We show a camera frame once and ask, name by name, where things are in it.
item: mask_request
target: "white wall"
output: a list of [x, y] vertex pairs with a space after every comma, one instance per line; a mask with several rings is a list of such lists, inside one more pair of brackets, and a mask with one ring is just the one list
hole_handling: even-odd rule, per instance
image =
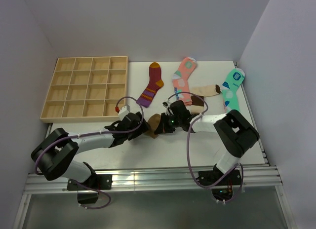
[[298, 226], [316, 218], [316, 0], [270, 0], [240, 67], [269, 161]]
[[32, 150], [47, 127], [39, 120], [56, 55], [23, 0], [0, 0], [0, 227], [11, 228]]
[[25, 0], [59, 57], [238, 60], [269, 0]]

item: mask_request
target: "teal patterned sock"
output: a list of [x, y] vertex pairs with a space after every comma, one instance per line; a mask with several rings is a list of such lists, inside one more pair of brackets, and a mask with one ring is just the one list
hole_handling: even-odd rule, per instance
[[221, 86], [226, 113], [231, 110], [240, 111], [236, 92], [244, 79], [245, 73], [241, 69], [233, 69], [227, 75], [225, 82]]

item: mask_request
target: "sock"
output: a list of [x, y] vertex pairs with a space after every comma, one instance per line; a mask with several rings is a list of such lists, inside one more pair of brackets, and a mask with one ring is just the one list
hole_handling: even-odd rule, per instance
[[[193, 58], [185, 58], [178, 70], [173, 74], [172, 77], [172, 84], [174, 87], [174, 92], [189, 92], [189, 85], [188, 85], [188, 78], [196, 68], [197, 63], [196, 60]], [[182, 100], [184, 105], [189, 106], [192, 104], [192, 100], [190, 94], [187, 93], [180, 93], [176, 95], [177, 100]]]
[[204, 111], [204, 102], [197, 98], [196, 96], [192, 96], [192, 106], [190, 106], [191, 114], [200, 114], [202, 111]]
[[156, 62], [149, 65], [149, 83], [140, 97], [137, 99], [137, 103], [143, 107], [149, 107], [157, 91], [163, 87], [163, 81], [161, 80], [161, 68]]
[[160, 119], [161, 119], [160, 114], [154, 114], [152, 117], [150, 117], [149, 120], [147, 121], [147, 124], [150, 126], [150, 129], [147, 130], [144, 134], [152, 137], [153, 139], [157, 138], [158, 135], [155, 134], [155, 131], [159, 126]]
[[241, 69], [233, 69], [227, 75], [225, 82], [221, 86], [223, 102], [226, 113], [231, 110], [239, 111], [237, 89], [245, 79], [245, 73]]
[[211, 97], [221, 93], [221, 88], [216, 84], [203, 86], [203, 87], [193, 87], [191, 92], [204, 97]]

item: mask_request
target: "wooden grid organizer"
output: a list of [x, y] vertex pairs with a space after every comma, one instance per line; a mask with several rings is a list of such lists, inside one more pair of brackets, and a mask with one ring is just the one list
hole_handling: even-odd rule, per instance
[[45, 123], [118, 120], [115, 106], [126, 96], [127, 69], [126, 56], [59, 58], [40, 119]]

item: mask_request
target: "brown sock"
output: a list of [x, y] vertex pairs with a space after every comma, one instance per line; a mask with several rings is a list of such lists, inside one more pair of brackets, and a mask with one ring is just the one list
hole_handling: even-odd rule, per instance
[[190, 92], [203, 97], [211, 97], [221, 93], [221, 88], [216, 85], [208, 85], [203, 87], [192, 87], [190, 88]]
[[202, 111], [204, 111], [204, 102], [196, 96], [191, 96], [192, 99], [192, 105], [191, 105], [191, 113], [192, 114], [200, 114]]
[[144, 134], [152, 137], [153, 139], [158, 137], [158, 135], [154, 134], [154, 132], [159, 126], [160, 119], [161, 119], [161, 115], [160, 114], [154, 114], [152, 117], [150, 117], [149, 120], [147, 121], [147, 123], [150, 126], [150, 129], [147, 130]]

